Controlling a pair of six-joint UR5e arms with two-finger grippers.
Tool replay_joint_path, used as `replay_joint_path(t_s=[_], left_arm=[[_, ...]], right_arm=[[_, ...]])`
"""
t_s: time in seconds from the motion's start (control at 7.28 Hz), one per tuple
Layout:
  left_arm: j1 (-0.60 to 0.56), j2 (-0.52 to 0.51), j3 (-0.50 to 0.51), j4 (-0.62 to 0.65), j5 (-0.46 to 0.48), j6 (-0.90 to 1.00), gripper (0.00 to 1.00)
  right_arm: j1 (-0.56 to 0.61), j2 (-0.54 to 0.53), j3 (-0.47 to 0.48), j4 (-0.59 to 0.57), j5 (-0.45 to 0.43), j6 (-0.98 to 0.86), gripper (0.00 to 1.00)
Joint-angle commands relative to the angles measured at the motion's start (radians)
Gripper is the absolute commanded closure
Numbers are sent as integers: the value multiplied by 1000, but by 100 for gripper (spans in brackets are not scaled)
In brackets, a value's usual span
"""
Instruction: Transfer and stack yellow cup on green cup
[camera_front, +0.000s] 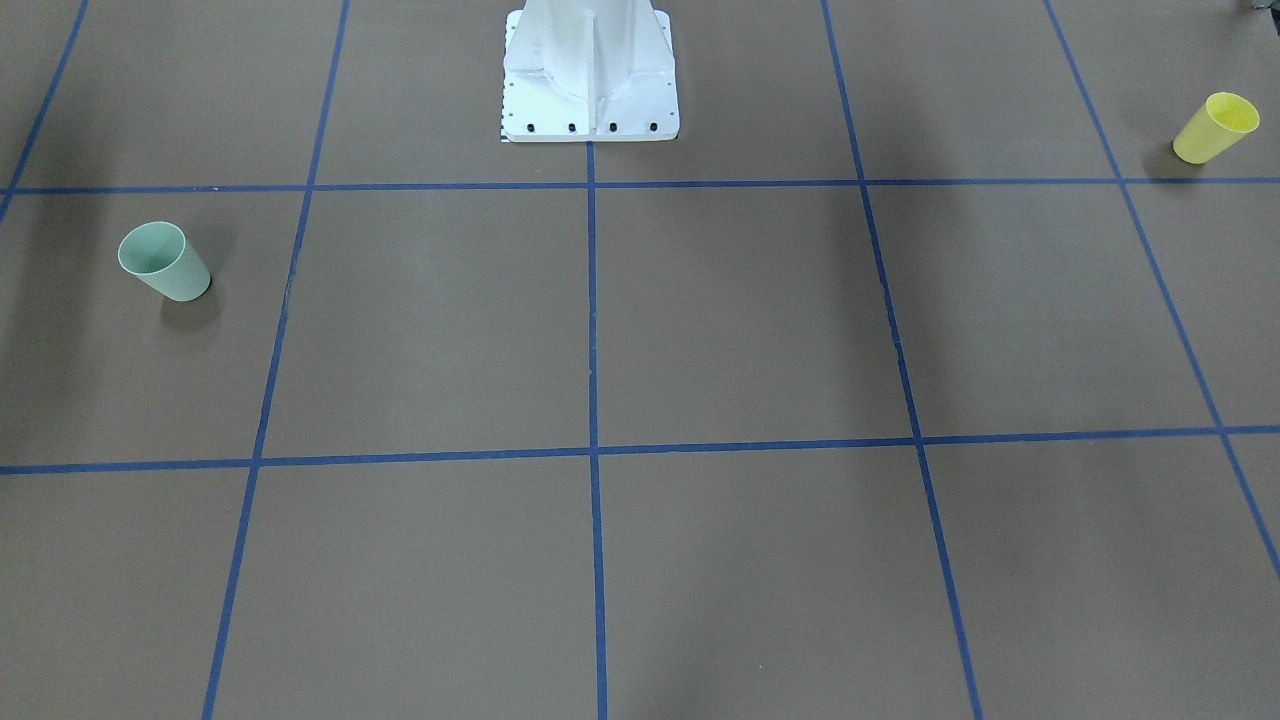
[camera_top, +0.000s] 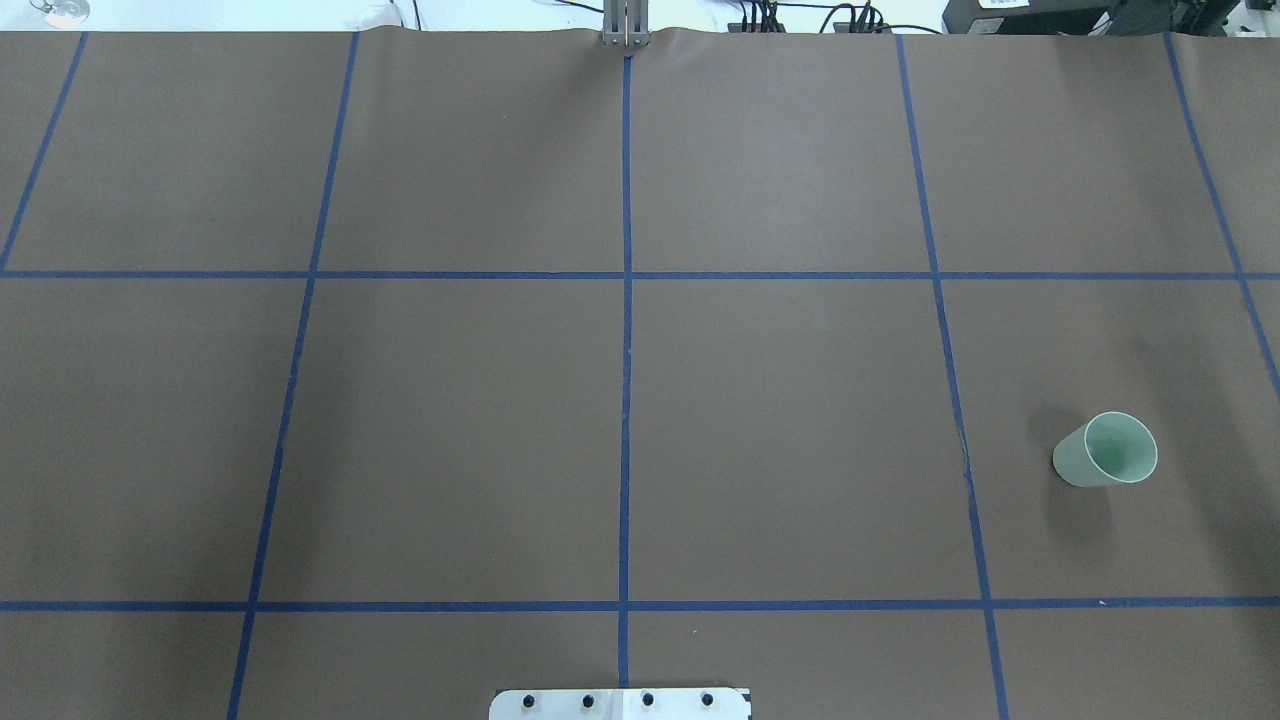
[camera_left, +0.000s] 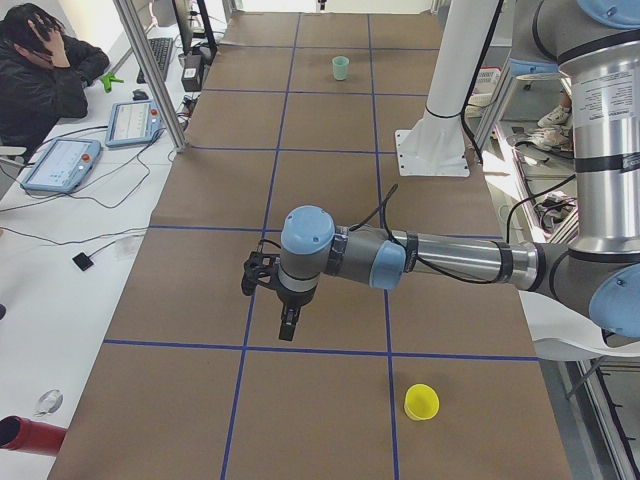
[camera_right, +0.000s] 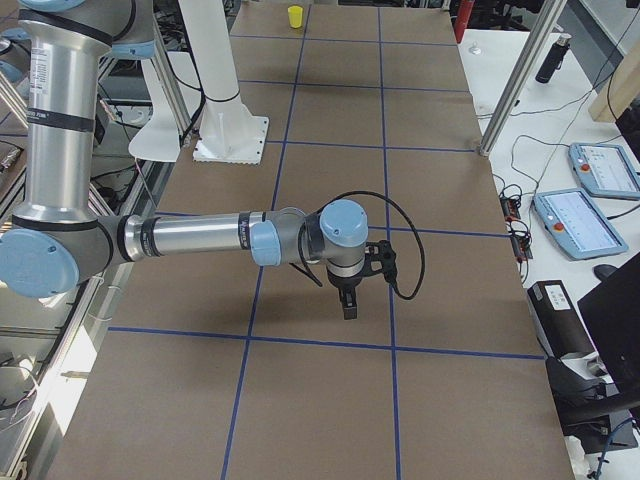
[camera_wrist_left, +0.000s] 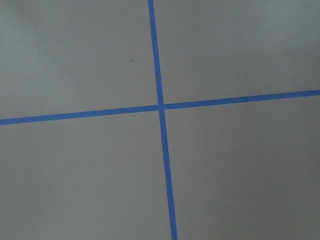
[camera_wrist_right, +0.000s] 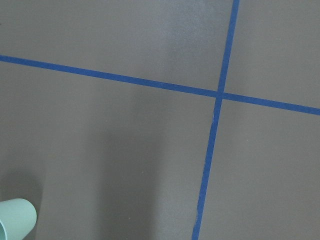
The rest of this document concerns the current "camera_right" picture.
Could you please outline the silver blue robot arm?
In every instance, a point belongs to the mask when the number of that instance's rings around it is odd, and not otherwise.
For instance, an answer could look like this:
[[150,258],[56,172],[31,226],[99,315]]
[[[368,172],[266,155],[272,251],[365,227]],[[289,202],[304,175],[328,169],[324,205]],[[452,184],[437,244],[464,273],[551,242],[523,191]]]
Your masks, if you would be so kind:
[[99,62],[154,53],[151,2],[25,1],[19,21],[31,39],[31,72],[25,197],[1,238],[1,279],[11,290],[46,298],[117,264],[246,250],[260,266],[324,263],[345,317],[356,317],[368,225],[354,201],[311,215],[286,208],[143,219],[90,210]]

